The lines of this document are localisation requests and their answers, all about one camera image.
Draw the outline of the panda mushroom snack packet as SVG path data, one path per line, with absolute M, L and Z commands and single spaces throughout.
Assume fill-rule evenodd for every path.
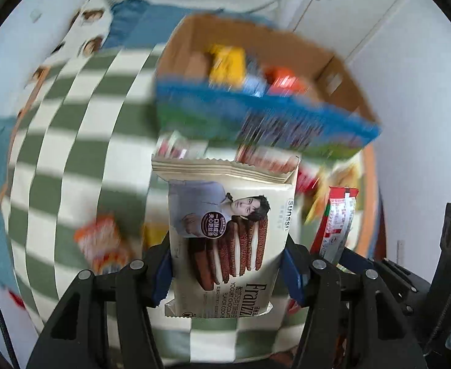
M 79 228 L 73 239 L 95 275 L 119 272 L 134 257 L 112 215 L 98 216 Z

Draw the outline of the red white wafer packet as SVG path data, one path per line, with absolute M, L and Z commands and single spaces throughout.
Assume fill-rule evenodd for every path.
M 311 254 L 336 265 L 345 249 L 354 218 L 357 188 L 330 187 L 321 223 L 311 246 Z

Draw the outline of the Franzzi chocolate cookie packet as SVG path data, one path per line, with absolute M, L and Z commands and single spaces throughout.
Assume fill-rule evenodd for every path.
M 168 185 L 171 317 L 260 316 L 271 306 L 295 205 L 299 160 L 265 165 L 152 158 Z

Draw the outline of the green white checkered blanket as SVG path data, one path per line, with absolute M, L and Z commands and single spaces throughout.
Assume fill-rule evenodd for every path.
M 9 180 L 1 198 L 14 274 L 27 313 L 40 334 L 79 271 L 89 268 L 73 235 L 97 214 L 114 214 L 126 236 L 167 229 L 167 190 L 151 175 L 157 142 L 155 67 L 165 44 L 151 48 L 103 50 L 51 66 L 39 93 L 16 129 L 8 162 Z M 356 168 L 358 207 L 348 246 L 371 254 L 375 216 L 375 163 L 365 148 L 338 168 Z M 299 342 L 307 308 L 286 313 L 288 297 L 280 280 L 265 317 L 179 319 L 166 317 L 168 297 L 149 309 L 164 364 L 243 362 L 289 350 Z

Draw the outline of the cardboard box with blue print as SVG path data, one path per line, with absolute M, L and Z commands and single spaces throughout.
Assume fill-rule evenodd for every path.
M 352 157 L 380 124 L 343 61 L 294 33 L 193 14 L 156 69 L 160 128 L 220 145 Z

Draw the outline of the bear print pillow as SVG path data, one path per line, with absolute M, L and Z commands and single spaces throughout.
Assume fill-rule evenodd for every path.
M 53 52 L 32 74 L 30 82 L 37 81 L 47 67 L 76 57 L 89 57 L 102 48 L 113 21 L 107 0 L 87 0 L 73 16 L 69 30 Z

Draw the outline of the blue bed sheet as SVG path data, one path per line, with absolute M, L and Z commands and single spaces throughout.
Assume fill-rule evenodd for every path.
M 165 43 L 174 28 L 194 9 L 158 5 L 145 0 L 124 0 L 112 8 L 113 21 L 104 48 L 154 48 Z M 7 150 L 17 116 L 0 117 L 0 189 L 7 174 Z M 7 236 L 0 212 L 0 288 L 19 294 L 12 263 L 8 257 Z

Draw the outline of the white door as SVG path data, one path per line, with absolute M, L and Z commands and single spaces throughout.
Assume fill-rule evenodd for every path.
M 289 29 L 350 62 L 401 1 L 304 0 Z

